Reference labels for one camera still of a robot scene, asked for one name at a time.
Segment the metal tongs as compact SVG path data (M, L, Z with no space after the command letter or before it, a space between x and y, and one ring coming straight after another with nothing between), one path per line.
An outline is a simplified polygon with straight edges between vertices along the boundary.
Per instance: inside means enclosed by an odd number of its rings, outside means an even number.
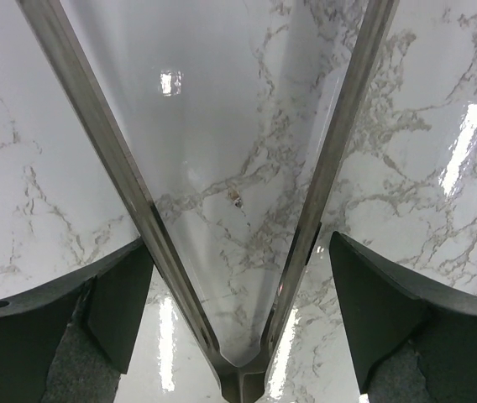
M222 397L266 391L394 1L22 1Z

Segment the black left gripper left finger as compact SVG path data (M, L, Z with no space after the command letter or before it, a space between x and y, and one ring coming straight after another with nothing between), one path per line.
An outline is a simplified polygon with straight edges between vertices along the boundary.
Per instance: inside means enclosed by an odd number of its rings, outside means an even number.
M112 402L154 263L138 239L0 300L0 402Z

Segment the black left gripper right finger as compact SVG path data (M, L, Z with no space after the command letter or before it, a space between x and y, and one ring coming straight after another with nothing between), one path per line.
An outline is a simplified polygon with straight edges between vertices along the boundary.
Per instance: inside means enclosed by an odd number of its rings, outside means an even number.
M329 254L359 392L371 402L477 402L477 296L338 232Z

